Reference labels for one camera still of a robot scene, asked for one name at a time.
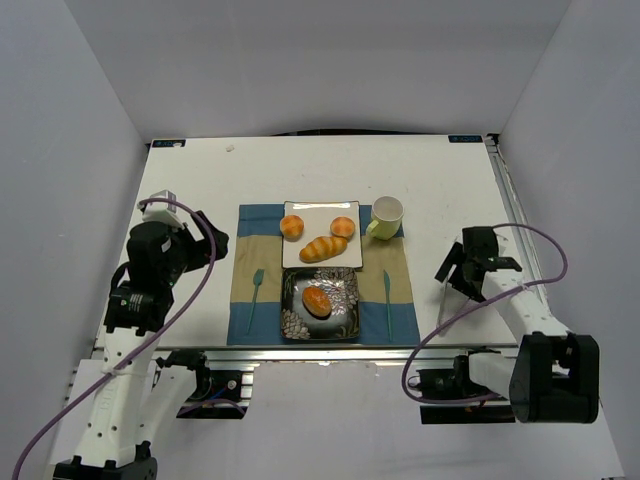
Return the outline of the oval glazed bread roll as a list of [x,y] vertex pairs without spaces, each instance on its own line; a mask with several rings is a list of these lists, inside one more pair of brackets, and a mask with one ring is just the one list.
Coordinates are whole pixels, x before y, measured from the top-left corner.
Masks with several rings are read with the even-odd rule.
[[326,318],[331,315],[332,305],[327,293],[319,287],[309,286],[302,293],[306,310],[314,317]]

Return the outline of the metal tongs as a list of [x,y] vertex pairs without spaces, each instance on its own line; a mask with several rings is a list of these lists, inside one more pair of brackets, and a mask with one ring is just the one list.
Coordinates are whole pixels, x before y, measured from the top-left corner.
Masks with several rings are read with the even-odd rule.
[[437,316],[437,327],[442,327],[444,323],[450,318],[450,300],[451,300],[451,288],[447,280],[442,284],[439,311]]

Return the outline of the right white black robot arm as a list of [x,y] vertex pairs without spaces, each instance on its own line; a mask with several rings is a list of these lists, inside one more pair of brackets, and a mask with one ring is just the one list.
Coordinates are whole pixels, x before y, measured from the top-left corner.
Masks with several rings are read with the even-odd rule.
[[505,256],[495,228],[467,227],[435,275],[478,306],[492,306],[518,343],[514,358],[491,349],[457,357],[448,386],[464,398],[496,394],[522,423],[591,424],[599,411],[600,349],[559,321]]

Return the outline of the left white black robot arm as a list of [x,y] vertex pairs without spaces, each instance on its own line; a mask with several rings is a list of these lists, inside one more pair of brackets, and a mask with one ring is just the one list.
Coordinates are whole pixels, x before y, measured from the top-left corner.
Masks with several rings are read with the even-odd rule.
[[159,443],[183,403],[201,389],[204,357],[174,352],[161,361],[156,389],[144,393],[160,337],[175,323],[173,289],[192,271],[213,272],[228,253],[229,237],[205,214],[190,214],[202,239],[170,217],[145,219],[126,243],[127,260],[111,281],[103,349],[103,376],[89,389],[92,407],[71,459],[56,464],[56,479],[154,479]]

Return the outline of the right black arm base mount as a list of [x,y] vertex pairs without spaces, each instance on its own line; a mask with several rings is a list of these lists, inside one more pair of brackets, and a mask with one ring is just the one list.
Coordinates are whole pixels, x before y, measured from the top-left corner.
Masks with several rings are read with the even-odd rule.
[[490,391],[473,384],[467,372],[468,358],[456,356],[448,368],[422,368],[408,378],[408,389],[421,398],[444,401],[422,404],[422,425],[489,425],[515,422],[509,403],[502,397],[482,400]]

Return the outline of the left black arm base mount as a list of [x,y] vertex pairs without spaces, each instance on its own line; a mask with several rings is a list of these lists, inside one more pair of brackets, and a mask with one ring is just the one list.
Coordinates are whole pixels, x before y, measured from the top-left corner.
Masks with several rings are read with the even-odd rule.
[[195,372],[196,388],[181,406],[178,419],[241,420],[252,395],[253,370],[214,362],[202,350],[174,350],[158,356],[153,388],[161,375],[173,366],[187,366]]

